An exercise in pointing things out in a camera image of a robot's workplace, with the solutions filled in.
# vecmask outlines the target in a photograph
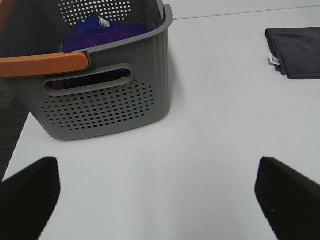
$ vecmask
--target perforated holes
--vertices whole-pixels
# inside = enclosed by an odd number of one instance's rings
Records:
[[[127,12],[131,12],[131,2],[123,0],[60,0],[61,4],[57,4],[64,22],[69,25],[76,24],[76,21],[85,21],[88,15],[99,13],[109,21],[124,21],[128,16]]]
[[[87,101],[83,101],[83,95],[86,96]],[[108,125],[122,124],[131,120],[138,121],[147,113],[151,114],[151,107],[155,104],[154,95],[151,85],[134,81],[134,83],[93,92],[50,97],[50,100],[43,103],[41,110],[43,116],[54,128],[73,132],[87,131],[90,128],[106,128]],[[56,118],[65,115],[67,116],[61,120]]]

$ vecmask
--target floor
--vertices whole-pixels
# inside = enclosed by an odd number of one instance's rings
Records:
[[[0,79],[0,181],[15,150],[29,111]]]

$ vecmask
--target folded cloth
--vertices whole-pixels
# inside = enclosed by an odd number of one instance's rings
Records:
[[[320,78],[320,27],[270,28],[265,36],[280,62],[276,71],[289,79]]]
[[[88,16],[86,21],[78,21],[75,25],[76,34],[100,34],[100,33],[114,33],[121,29],[128,27],[125,24],[114,21],[107,21],[102,17]]]
[[[123,39],[132,38],[148,32],[146,26],[139,23],[128,25],[112,33],[80,33],[67,37],[62,51],[71,53],[81,49],[87,49],[103,44],[109,44]]]

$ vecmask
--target blue towel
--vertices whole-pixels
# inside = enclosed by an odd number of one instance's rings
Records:
[[[63,42],[64,53],[72,53],[103,44],[132,38],[148,32],[148,28],[140,23],[125,25],[107,21],[102,17],[88,16],[87,21],[77,22],[75,34]]]

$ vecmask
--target orange handle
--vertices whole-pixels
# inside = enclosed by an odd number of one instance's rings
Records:
[[[0,0],[0,33],[15,0]],[[85,69],[89,65],[82,52],[51,53],[33,56],[0,58],[0,77],[23,77],[58,74]]]

